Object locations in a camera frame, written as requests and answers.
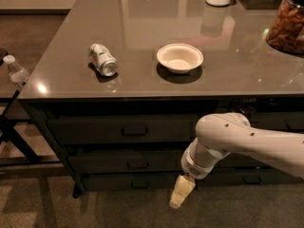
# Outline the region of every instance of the gray countertop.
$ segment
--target gray countertop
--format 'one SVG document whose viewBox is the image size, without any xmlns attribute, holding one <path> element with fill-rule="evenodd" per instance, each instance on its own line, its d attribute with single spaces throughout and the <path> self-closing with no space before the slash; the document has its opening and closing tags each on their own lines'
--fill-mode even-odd
<svg viewBox="0 0 304 228">
<path fill-rule="evenodd" d="M 275 10 L 246 10 L 237 0 L 77 0 L 19 99 L 304 96 L 304 57 L 265 40 Z M 89 64 L 91 44 L 120 64 L 103 78 Z M 171 43 L 201 50 L 198 69 L 175 75 L 156 53 Z"/>
</svg>

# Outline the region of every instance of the white robotic arm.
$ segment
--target white robotic arm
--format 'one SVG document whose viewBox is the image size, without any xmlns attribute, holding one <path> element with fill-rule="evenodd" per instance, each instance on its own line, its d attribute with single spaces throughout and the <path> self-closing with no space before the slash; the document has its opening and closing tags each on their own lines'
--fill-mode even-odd
<svg viewBox="0 0 304 228">
<path fill-rule="evenodd" d="M 304 135 L 252 128 L 238 113 L 210 114 L 196 126 L 197 137 L 181 158 L 186 176 L 179 176 L 170 205 L 179 208 L 215 164 L 230 153 L 250 156 L 274 168 L 304 179 Z"/>
</svg>

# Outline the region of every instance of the bowl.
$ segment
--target bowl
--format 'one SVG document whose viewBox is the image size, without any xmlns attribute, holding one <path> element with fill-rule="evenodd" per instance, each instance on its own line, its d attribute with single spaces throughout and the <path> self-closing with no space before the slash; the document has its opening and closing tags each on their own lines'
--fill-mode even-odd
<svg viewBox="0 0 304 228">
<path fill-rule="evenodd" d="M 187 44 L 169 44 L 157 53 L 157 58 L 163 66 L 177 74 L 186 73 L 202 64 L 201 52 Z"/>
</svg>

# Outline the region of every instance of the floor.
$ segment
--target floor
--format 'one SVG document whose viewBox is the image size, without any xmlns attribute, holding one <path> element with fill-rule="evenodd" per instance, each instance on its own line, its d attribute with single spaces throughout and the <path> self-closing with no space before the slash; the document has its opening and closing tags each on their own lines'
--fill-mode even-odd
<svg viewBox="0 0 304 228">
<path fill-rule="evenodd" d="M 1 15 L 0 47 L 33 70 L 63 19 Z M 37 154 L 52 154 L 34 125 L 19 123 L 16 129 Z M 16 156 L 22 154 L 10 142 L 2 142 L 0 158 Z M 72 190 L 73 180 L 60 163 L 1 167 L 0 227 L 301 228 L 304 224 L 303 183 L 202 187 L 178 210 L 168 205 L 172 189 L 90 192 L 77 199 Z"/>
</svg>

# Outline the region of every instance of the nuts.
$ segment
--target nuts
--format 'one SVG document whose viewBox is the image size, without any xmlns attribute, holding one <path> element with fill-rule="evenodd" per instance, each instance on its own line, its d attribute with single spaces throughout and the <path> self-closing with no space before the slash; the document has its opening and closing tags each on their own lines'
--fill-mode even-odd
<svg viewBox="0 0 304 228">
<path fill-rule="evenodd" d="M 292 54 L 304 53 L 304 8 L 292 0 L 283 0 L 266 40 L 277 50 Z"/>
</svg>

